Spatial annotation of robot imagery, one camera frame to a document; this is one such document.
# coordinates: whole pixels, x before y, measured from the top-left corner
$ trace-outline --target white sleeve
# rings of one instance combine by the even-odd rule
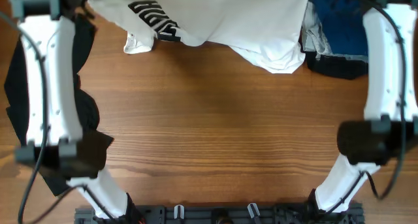
[[[128,33],[133,34],[137,44],[151,50],[155,31],[128,7],[131,2],[129,0],[89,0],[89,5],[106,20],[114,22]]]
[[[151,49],[151,46],[144,45],[137,39],[134,34],[128,32],[128,37],[126,38],[126,44],[123,47],[123,52],[126,54],[139,54],[142,52],[149,52]]]

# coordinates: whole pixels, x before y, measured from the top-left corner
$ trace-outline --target black fabric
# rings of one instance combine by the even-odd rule
[[[228,216],[228,211],[224,208],[216,208],[212,210],[213,224],[234,224],[232,219]]]
[[[305,54],[308,68],[325,76],[354,80],[368,74],[368,64],[363,61],[330,56],[321,56],[316,60],[316,52],[305,52]]]
[[[99,111],[95,101],[86,92],[80,89],[78,71],[87,61],[91,47],[93,46],[95,27],[84,16],[79,15],[75,19],[76,34],[72,49],[72,70],[74,78],[74,99],[80,124],[83,131],[96,130],[99,124]],[[14,131],[21,145],[26,143],[26,132],[29,125],[29,97],[27,92],[26,63],[24,49],[19,40],[5,81],[5,93],[9,102],[6,109],[12,122]],[[59,176],[42,176],[52,193],[57,196],[69,187],[65,179]]]

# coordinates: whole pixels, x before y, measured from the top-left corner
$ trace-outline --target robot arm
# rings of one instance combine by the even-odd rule
[[[384,9],[398,26],[406,53],[406,150],[416,145],[418,116],[413,83],[413,30],[417,11],[406,4],[388,4]],[[363,18],[369,47],[368,98],[362,122],[345,122],[338,132],[341,152],[327,179],[315,190],[319,210],[329,211],[348,193],[350,195],[332,212],[344,212],[350,200],[367,180],[364,173],[377,172],[392,157],[398,157],[401,145],[400,102],[403,86],[402,43],[389,21],[376,9]],[[359,174],[363,177],[357,181]]]
[[[22,37],[29,92],[29,127],[27,144],[16,150],[16,160],[34,167],[44,136],[44,97],[46,86],[48,138],[47,155],[40,169],[68,179],[68,185],[78,187],[96,210],[98,218],[121,217],[135,205],[122,191],[105,167],[106,139],[101,133],[83,133],[74,101],[72,79],[72,45],[75,34],[75,9],[86,0],[10,0],[19,28],[37,45],[43,57],[45,79],[41,76],[34,47]]]

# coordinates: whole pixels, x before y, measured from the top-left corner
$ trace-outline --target white cloth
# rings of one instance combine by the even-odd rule
[[[332,52],[328,39],[322,30],[322,23],[315,11],[315,5],[311,2],[308,2],[302,23],[302,46],[306,52],[317,52],[316,59],[318,60],[321,56],[330,56],[368,63],[368,56],[334,54]]]
[[[304,61],[298,40],[307,2],[89,1],[97,13],[128,31],[124,47],[128,54],[150,51],[154,37],[178,39],[189,46],[211,41],[230,46],[252,64],[272,73],[292,73]]]

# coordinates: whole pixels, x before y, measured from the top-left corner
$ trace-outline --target wooden table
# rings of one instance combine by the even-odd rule
[[[0,9],[9,5],[0,0]],[[367,77],[327,78],[301,67],[269,74],[229,47],[198,48],[158,42],[128,56],[125,32],[101,18],[80,75],[82,89],[101,111],[99,130],[116,138],[107,165],[136,204],[213,206],[299,202],[326,177],[338,156],[336,132],[362,119]],[[17,34],[0,22],[0,80],[4,82]],[[0,109],[8,106],[3,88]],[[18,144],[0,110],[0,223],[15,223],[30,170],[14,162]],[[389,196],[378,202],[368,182],[355,196],[367,223],[416,223],[418,150],[406,157]],[[376,174],[381,191],[394,163]],[[54,197],[38,177],[25,219]],[[43,223],[72,223],[87,203],[69,195]]]

